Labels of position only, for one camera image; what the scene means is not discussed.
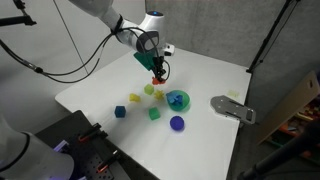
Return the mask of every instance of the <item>white table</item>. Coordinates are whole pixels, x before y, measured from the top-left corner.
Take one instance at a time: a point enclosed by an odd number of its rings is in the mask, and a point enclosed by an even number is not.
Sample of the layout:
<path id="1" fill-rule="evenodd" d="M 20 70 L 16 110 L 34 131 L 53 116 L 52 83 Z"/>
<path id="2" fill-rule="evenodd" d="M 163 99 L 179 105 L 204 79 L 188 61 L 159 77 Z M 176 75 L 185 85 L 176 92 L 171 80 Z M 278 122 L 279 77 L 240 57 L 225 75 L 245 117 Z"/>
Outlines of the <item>white table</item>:
<path id="1" fill-rule="evenodd" d="M 82 110 L 89 121 L 100 123 L 111 142 L 163 180 L 226 179 L 239 122 L 216 115 L 209 101 L 233 91 L 244 103 L 251 75 L 246 68 L 176 49 L 168 58 L 171 76 L 155 89 L 186 91 L 191 98 L 188 112 L 174 112 L 166 101 L 145 95 L 151 83 L 148 72 L 130 52 L 56 96 L 69 111 Z M 130 93 L 141 95 L 141 103 L 129 102 Z M 124 105 L 124 119 L 114 108 Z M 151 121 L 148 109 L 158 107 L 161 118 Z M 170 118 L 185 120 L 183 132 L 170 128 Z"/>

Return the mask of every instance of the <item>gray wall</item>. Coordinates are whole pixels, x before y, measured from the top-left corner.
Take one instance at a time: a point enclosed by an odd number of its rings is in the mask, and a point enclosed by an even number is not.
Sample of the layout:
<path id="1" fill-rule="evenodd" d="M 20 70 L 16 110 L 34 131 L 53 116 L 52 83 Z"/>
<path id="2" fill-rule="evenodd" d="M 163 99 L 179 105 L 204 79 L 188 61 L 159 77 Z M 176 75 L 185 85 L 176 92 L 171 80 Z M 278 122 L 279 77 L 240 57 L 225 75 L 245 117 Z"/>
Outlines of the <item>gray wall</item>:
<path id="1" fill-rule="evenodd" d="M 147 0 L 147 10 L 165 14 L 167 41 L 178 48 L 249 67 L 284 3 L 285 0 Z M 248 103 L 257 110 L 258 121 L 308 71 L 320 69 L 319 9 L 320 1 L 302 0 L 265 62 L 256 69 Z"/>
<path id="2" fill-rule="evenodd" d="M 67 34 L 53 0 L 25 0 L 26 11 L 37 22 L 29 27 L 0 27 L 0 38 L 18 55 L 44 68 L 47 72 L 69 72 L 82 65 Z M 69 30 L 84 60 L 109 33 L 109 28 L 67 0 L 57 0 Z M 140 23 L 145 15 L 144 0 L 114 0 L 114 7 L 124 17 Z M 0 2 L 0 18 L 20 16 L 12 1 Z M 115 38 L 106 45 L 98 68 L 130 51 Z M 79 71 L 63 80 L 86 75 Z M 37 132 L 69 114 L 54 97 L 70 84 L 60 84 L 40 76 L 15 62 L 0 48 L 0 112 L 8 123 L 20 131 Z"/>

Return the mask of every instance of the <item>green cube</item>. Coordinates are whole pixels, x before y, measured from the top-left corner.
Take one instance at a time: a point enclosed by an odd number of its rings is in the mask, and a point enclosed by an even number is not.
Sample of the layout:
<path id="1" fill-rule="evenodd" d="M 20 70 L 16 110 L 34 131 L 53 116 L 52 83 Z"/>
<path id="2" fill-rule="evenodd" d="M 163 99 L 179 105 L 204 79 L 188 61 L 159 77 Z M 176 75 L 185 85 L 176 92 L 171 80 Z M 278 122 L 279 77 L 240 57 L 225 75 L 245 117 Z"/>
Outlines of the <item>green cube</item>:
<path id="1" fill-rule="evenodd" d="M 151 84 L 147 84 L 145 87 L 144 87 L 144 93 L 148 94 L 148 95 L 151 95 L 154 91 L 154 87 L 151 85 Z"/>
<path id="2" fill-rule="evenodd" d="M 150 108 L 149 109 L 149 117 L 151 120 L 155 120 L 160 118 L 160 112 L 158 110 L 158 108 L 154 107 L 154 108 Z"/>

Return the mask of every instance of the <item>purple ball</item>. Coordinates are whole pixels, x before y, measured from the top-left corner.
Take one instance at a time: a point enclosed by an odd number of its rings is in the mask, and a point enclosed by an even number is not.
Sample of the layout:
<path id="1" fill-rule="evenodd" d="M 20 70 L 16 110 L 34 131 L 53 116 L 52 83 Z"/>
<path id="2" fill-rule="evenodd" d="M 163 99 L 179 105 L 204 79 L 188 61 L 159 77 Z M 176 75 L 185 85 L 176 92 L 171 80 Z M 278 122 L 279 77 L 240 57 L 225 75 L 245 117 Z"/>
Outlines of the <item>purple ball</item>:
<path id="1" fill-rule="evenodd" d="M 170 120 L 170 126 L 175 131 L 181 131 L 184 129 L 184 120 L 180 116 L 174 116 Z"/>

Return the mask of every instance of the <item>red object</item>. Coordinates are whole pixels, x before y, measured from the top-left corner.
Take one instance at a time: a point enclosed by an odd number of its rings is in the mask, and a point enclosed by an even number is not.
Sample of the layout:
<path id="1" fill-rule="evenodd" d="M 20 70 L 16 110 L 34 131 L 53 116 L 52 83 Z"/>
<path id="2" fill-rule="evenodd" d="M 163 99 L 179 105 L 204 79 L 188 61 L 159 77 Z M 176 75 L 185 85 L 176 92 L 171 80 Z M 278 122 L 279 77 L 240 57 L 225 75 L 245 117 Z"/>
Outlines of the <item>red object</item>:
<path id="1" fill-rule="evenodd" d="M 89 140 L 89 137 L 87 136 L 84 138 L 79 138 L 78 140 L 79 140 L 79 142 L 85 142 L 85 141 Z"/>
<path id="2" fill-rule="evenodd" d="M 98 173 L 102 173 L 104 170 L 106 170 L 108 168 L 108 165 L 107 166 L 104 166 L 103 168 L 101 169 L 98 169 Z"/>
<path id="3" fill-rule="evenodd" d="M 163 81 L 160 82 L 157 78 L 152 77 L 152 84 L 153 84 L 153 85 L 164 84 L 164 83 L 166 83 L 165 80 L 163 80 Z"/>
<path id="4" fill-rule="evenodd" d="M 311 152 L 310 151 L 305 151 L 305 152 L 303 152 L 302 153 L 302 156 L 304 156 L 304 157 L 310 157 L 312 154 L 311 154 Z"/>

